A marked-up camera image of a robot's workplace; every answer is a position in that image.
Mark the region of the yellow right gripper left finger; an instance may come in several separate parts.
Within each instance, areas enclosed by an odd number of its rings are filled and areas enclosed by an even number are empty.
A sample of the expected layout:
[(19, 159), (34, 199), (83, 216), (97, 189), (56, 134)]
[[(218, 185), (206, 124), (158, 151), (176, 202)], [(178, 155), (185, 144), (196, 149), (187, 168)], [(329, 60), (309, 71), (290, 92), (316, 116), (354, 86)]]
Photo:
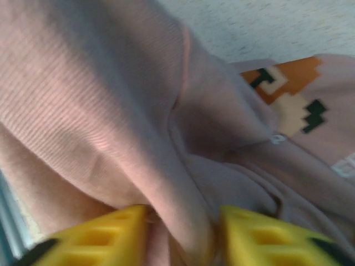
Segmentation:
[(56, 232), (16, 261), (17, 265), (143, 265), (148, 208), (134, 205)]

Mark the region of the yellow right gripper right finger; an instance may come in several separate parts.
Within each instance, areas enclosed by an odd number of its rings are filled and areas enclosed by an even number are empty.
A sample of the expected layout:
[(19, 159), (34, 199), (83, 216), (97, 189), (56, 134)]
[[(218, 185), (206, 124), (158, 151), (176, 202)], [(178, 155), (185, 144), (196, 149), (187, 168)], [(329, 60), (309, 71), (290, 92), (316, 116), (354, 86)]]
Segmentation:
[(322, 234), (235, 206), (221, 207), (220, 232), (225, 265), (354, 265)]

